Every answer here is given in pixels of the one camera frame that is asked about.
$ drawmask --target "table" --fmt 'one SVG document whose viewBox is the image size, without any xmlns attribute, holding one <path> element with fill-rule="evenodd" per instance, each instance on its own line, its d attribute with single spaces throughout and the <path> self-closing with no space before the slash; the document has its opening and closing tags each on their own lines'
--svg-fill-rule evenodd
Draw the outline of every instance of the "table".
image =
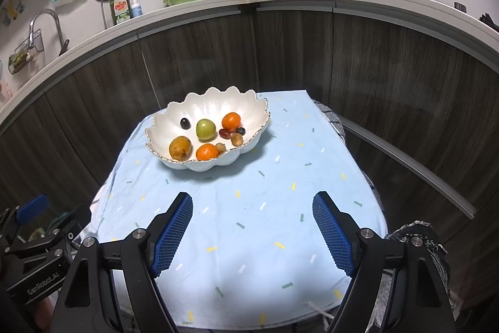
<svg viewBox="0 0 499 333">
<path fill-rule="evenodd" d="M 271 123 L 232 165 L 196 173 L 166 167 L 146 147 L 142 121 L 92 204 L 84 237 L 124 238 L 167 210 L 178 192 L 193 218 L 169 270 L 156 279 L 179 326 L 253 330 L 331 309 L 349 283 L 313 219 L 318 191 L 360 227 L 387 232 L 381 209 L 342 139 L 305 91 L 262 93 Z M 131 310 L 121 272 L 120 306 Z"/>
</svg>

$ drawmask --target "orange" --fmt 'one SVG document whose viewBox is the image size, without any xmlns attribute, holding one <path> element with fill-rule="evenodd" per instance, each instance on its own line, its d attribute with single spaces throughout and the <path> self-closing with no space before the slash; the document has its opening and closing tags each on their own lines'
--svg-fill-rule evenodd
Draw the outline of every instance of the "orange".
<svg viewBox="0 0 499 333">
<path fill-rule="evenodd" d="M 241 125 L 241 116 L 236 112 L 230 112 L 224 116 L 221 120 L 221 126 L 229 132 L 235 132 L 235 130 Z"/>
<path fill-rule="evenodd" d="M 211 143 L 203 144 L 196 150 L 196 158 L 200 161 L 206 161 L 218 157 L 219 151 Z"/>
</svg>

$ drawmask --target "white scalloped bowl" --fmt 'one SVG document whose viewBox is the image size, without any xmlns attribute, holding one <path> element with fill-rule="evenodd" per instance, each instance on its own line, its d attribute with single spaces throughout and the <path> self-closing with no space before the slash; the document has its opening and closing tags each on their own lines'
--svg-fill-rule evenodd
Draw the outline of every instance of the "white scalloped bowl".
<svg viewBox="0 0 499 333">
<path fill-rule="evenodd" d="M 260 140 L 261 134 L 269 125 L 270 112 L 267 111 L 267 99 L 257 99 L 253 90 L 241 93 L 236 87 L 221 92 L 210 88 L 204 95 L 190 93 L 184 102 L 170 102 L 164 113 L 153 116 L 153 126 L 146 129 L 149 142 L 147 148 L 165 165 L 173 169 L 192 169 L 203 172 L 215 165 L 232 164 L 241 154 L 253 149 Z M 246 129 L 243 144 L 232 145 L 230 140 L 218 134 L 221 120 L 229 112 L 237 112 L 241 116 L 241 125 Z M 191 128 L 184 130 L 180 120 L 187 118 Z M 201 141 L 196 136 L 196 123 L 201 119 L 210 119 L 216 126 L 216 137 L 210 141 Z M 187 160 L 177 161 L 170 156 L 168 147 L 175 137 L 186 136 L 191 140 L 192 152 Z M 216 158 L 200 161 L 196 159 L 196 150 L 204 143 L 224 143 L 227 151 Z"/>
</svg>

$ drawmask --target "finger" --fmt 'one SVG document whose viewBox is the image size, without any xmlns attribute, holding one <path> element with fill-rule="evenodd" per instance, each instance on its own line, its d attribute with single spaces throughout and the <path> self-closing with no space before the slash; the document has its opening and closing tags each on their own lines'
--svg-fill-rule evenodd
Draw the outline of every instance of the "finger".
<svg viewBox="0 0 499 333">
<path fill-rule="evenodd" d="M 48 330 L 51 326 L 52 314 L 54 313 L 54 308 L 48 298 L 41 300 L 35 306 L 33 319 L 35 324 L 41 330 Z"/>
</svg>

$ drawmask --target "wire basket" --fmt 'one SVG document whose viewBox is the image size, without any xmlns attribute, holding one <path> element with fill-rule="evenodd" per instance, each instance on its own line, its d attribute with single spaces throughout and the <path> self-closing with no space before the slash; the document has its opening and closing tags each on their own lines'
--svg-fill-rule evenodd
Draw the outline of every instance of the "wire basket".
<svg viewBox="0 0 499 333">
<path fill-rule="evenodd" d="M 33 61 L 43 50 L 43 40 L 41 30 L 33 33 L 33 47 L 28 50 L 29 37 L 16 47 L 14 54 L 8 58 L 8 70 L 15 74 L 27 63 Z"/>
</svg>

